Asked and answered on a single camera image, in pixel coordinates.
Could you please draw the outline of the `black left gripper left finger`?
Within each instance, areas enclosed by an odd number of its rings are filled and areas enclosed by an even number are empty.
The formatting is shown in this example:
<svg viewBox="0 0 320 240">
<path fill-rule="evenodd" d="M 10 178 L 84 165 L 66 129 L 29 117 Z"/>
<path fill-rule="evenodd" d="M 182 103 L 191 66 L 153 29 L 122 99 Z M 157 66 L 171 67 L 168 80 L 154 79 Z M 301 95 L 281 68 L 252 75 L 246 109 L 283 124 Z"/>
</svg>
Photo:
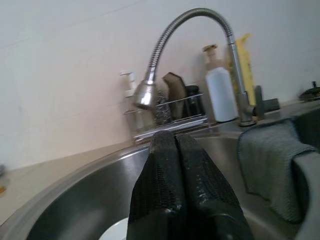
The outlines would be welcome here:
<svg viewBox="0 0 320 240">
<path fill-rule="evenodd" d="M 198 240 L 200 145 L 187 134 L 156 133 L 132 194 L 129 240 Z"/>
</svg>

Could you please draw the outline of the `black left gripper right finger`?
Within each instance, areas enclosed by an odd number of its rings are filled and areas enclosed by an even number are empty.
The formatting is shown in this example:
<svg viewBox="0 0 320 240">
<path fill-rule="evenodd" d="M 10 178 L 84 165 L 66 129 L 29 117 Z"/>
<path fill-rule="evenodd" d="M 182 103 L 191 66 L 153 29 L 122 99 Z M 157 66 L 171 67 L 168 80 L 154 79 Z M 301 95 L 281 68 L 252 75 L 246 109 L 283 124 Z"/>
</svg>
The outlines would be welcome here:
<svg viewBox="0 0 320 240">
<path fill-rule="evenodd" d="M 251 240 L 250 226 L 231 185 L 191 136 L 178 136 L 191 240 Z"/>
</svg>

